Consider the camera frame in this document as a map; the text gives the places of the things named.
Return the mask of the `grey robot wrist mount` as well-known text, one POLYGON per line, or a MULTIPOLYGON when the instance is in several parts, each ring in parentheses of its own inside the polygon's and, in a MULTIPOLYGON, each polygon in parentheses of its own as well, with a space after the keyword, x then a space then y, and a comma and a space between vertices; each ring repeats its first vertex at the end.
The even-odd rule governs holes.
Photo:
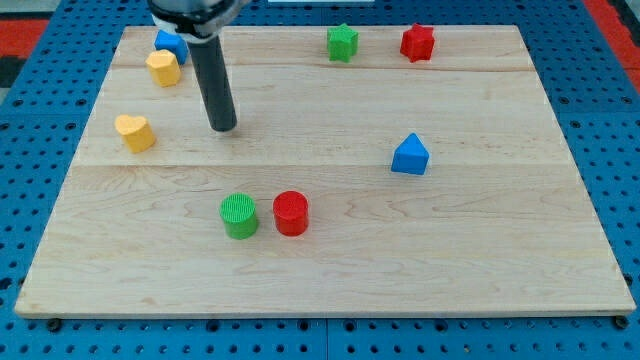
POLYGON ((148 0, 156 26, 184 39, 211 39, 232 23, 250 0, 148 0))

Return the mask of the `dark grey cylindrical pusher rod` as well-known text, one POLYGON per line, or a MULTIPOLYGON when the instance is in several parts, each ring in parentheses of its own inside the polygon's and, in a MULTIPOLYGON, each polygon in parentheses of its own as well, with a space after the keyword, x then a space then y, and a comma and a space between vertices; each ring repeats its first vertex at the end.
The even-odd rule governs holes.
POLYGON ((237 117, 219 37, 189 43, 188 48, 210 127, 216 132, 233 130, 237 117))

